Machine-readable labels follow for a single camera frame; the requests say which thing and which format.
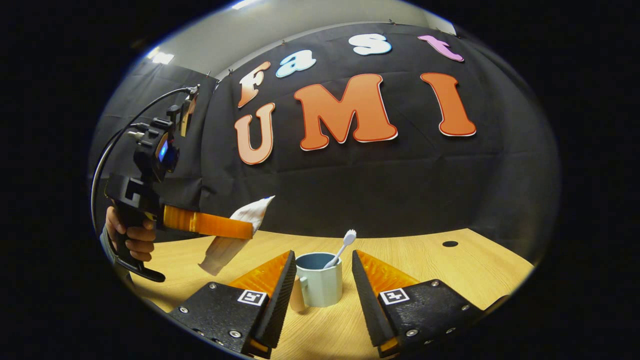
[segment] white toothbrush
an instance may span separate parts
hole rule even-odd
[[[342,247],[340,248],[340,251],[338,251],[338,253],[333,257],[333,259],[331,259],[331,261],[329,261],[323,269],[326,268],[330,268],[331,266],[334,265],[334,263],[336,261],[338,261],[338,258],[340,257],[340,255],[342,254],[342,252],[344,251],[344,249],[347,247],[347,245],[351,245],[353,243],[353,241],[356,240],[356,231],[355,230],[349,230],[347,231],[347,233],[344,235],[344,239],[342,240],[342,242],[344,244],[342,244]]]

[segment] cable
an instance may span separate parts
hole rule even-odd
[[[100,176],[102,175],[102,168],[104,166],[104,164],[106,163],[106,160],[109,156],[109,153],[111,152],[111,150],[113,150],[114,145],[116,144],[116,142],[120,139],[120,137],[122,137],[122,135],[125,133],[125,131],[127,131],[130,127],[133,126],[133,122],[136,121],[136,119],[138,119],[138,117],[140,117],[140,115],[142,115],[145,111],[147,111],[149,108],[151,108],[151,106],[157,104],[159,101],[163,100],[164,98],[171,96],[173,94],[178,94],[181,92],[186,92],[188,94],[191,93],[191,90],[193,88],[180,88],[180,89],[176,89],[176,90],[172,90],[160,97],[158,97],[156,100],[153,100],[152,102],[149,103],[149,105],[145,106],[144,109],[142,109],[142,111],[140,111],[136,116],[133,117],[133,119],[131,119],[131,121],[129,121],[127,123],[127,125],[125,127],[122,128],[122,130],[120,130],[118,133],[115,133],[113,136],[111,136],[111,138],[109,139],[109,141],[107,142],[107,145],[105,146],[104,150],[102,151],[102,156],[100,157],[100,160],[98,161],[98,165],[96,166],[95,172],[93,173],[93,183],[91,186],[91,220],[93,223],[93,230],[95,231],[95,234],[97,236],[100,236],[100,232],[98,232],[97,229],[97,223],[96,223],[96,219],[95,219],[95,193],[96,193],[96,189],[98,187],[98,182],[100,180]]]

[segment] table surface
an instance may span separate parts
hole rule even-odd
[[[228,284],[264,262],[293,250],[336,252],[342,238],[316,238],[258,231],[252,240],[223,268],[211,276],[202,262],[213,236],[157,243],[148,268],[165,274],[165,282],[152,282],[131,274],[139,296],[169,312],[210,281]],[[445,247],[445,241],[456,241]],[[469,230],[402,238],[358,238],[342,253],[343,295],[330,307],[308,307],[298,313],[288,307],[278,347],[278,359],[379,359],[371,345],[351,273],[351,253],[364,251],[420,280],[440,279],[486,309],[503,295],[512,293],[533,266],[499,244]]]

